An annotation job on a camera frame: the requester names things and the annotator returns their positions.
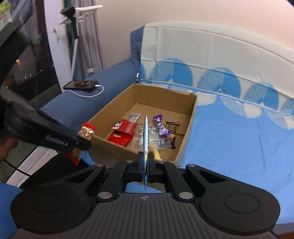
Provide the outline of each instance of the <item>human hand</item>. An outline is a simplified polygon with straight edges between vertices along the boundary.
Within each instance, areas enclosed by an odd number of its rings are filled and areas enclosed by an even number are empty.
[[[0,161],[7,158],[9,150],[17,146],[18,139],[11,133],[1,130],[0,131]]]

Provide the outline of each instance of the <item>sofa armrest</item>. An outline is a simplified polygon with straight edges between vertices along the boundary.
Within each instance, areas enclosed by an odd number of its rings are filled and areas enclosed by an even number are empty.
[[[65,91],[47,103],[41,110],[51,117],[59,120],[63,125],[78,131],[82,123],[87,122],[112,99],[136,82],[138,70],[134,63],[128,59],[86,80],[96,80],[104,86],[104,91],[92,98],[82,98],[72,92]],[[90,96],[98,94],[100,87],[90,92],[75,91],[80,95]]]

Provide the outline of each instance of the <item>blue fan pattern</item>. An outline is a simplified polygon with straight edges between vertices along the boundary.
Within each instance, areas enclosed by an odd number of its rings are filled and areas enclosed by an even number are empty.
[[[255,83],[246,92],[244,100],[261,104],[277,110],[279,106],[279,94],[277,90],[267,82]]]
[[[146,79],[145,67],[140,63],[140,79]]]
[[[220,92],[240,98],[241,85],[236,75],[229,69],[215,67],[201,76],[198,89]]]
[[[193,86],[193,74],[190,67],[177,58],[167,58],[156,63],[150,73],[150,80]]]
[[[283,104],[280,112],[285,115],[294,116],[294,99],[287,99],[286,102]]]

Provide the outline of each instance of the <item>beige wall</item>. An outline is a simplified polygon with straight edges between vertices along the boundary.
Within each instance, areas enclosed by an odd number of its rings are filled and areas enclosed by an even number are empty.
[[[129,34],[149,22],[198,21],[237,27],[294,49],[294,7],[286,0],[96,0],[106,67],[130,57]]]

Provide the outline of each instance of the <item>teal curtain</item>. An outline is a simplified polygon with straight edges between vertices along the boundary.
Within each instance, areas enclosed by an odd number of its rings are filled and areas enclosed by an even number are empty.
[[[74,0],[64,0],[64,7],[74,5]],[[66,26],[66,32],[69,40],[69,56],[72,61],[73,51],[74,51],[74,34],[72,24]],[[80,48],[78,49],[77,59],[76,59],[76,68],[73,76],[74,80],[84,80],[88,76],[83,72],[83,65],[81,61]]]

